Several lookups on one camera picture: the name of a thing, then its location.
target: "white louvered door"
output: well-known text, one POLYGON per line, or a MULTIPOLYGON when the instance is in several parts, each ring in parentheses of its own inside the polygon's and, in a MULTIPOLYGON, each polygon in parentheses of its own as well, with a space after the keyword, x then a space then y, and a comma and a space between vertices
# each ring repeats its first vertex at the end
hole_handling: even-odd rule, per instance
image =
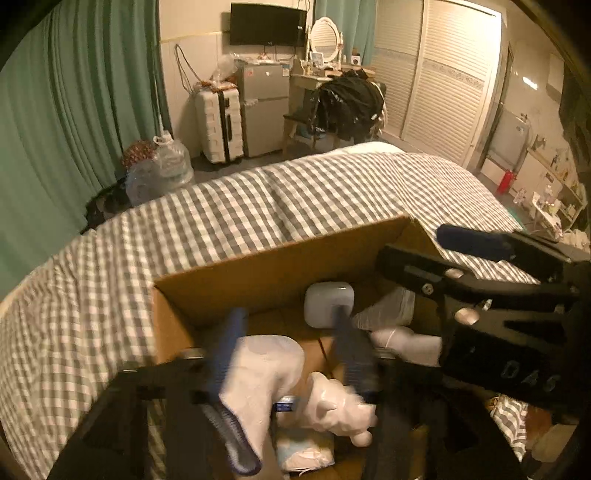
POLYGON ((492 94, 501 16, 467 2, 426 1, 421 58, 401 138, 464 165, 492 94))
POLYGON ((372 65, 386 134, 465 166, 489 108, 501 15, 464 0, 378 0, 372 65))
POLYGON ((388 125, 400 137, 417 67, 423 22, 423 0, 379 0, 372 66, 386 85, 388 125))

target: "black handle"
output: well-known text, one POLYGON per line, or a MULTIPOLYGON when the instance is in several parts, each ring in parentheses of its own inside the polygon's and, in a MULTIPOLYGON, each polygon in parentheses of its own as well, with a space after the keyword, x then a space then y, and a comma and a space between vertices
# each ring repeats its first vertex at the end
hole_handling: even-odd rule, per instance
POLYGON ((228 141, 231 142, 232 141, 232 117, 230 116, 230 114, 226 115, 226 126, 228 128, 228 141))

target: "luggage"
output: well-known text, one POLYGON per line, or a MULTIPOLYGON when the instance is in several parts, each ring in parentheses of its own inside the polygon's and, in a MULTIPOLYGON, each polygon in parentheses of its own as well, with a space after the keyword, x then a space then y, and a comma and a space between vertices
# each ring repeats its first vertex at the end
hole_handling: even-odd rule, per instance
POLYGON ((238 90, 200 90, 195 95, 195 108, 201 148, 207 159, 227 163, 243 156, 238 90))

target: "tiled wall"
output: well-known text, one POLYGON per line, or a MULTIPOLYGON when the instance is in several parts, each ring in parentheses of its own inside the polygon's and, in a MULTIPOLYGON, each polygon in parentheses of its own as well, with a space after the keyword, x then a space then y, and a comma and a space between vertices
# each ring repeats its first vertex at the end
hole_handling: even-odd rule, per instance
MULTIPOLYGON (((252 3, 298 6, 298 0, 257 0, 252 3)), ((218 59, 225 53, 232 51, 256 58, 262 53, 260 46, 228 45, 228 34, 223 31, 229 29, 230 4, 231 0, 160 0, 160 49, 168 111, 174 136, 187 146, 192 157, 201 152, 197 117, 193 102, 181 84, 174 46, 181 46, 187 60, 202 79, 212 75, 218 59)), ((306 8, 304 0, 300 1, 299 8, 306 8)), ((309 23, 313 15, 311 10, 309 23)), ((267 53, 274 57, 275 48, 267 48, 267 53)), ((279 59, 289 58, 293 55, 293 48, 277 47, 277 54, 279 59)), ((191 82, 195 82, 190 70, 184 63, 182 65, 191 82)))

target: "teal curtain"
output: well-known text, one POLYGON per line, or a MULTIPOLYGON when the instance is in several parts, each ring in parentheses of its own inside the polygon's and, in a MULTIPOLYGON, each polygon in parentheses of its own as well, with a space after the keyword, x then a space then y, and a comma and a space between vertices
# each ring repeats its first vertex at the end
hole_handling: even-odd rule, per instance
POLYGON ((353 47, 369 65, 374 53, 375 10, 377 0, 316 0, 314 19, 329 17, 343 32, 347 60, 353 47))
POLYGON ((157 0, 63 0, 0 71, 0 299, 157 131, 157 0))

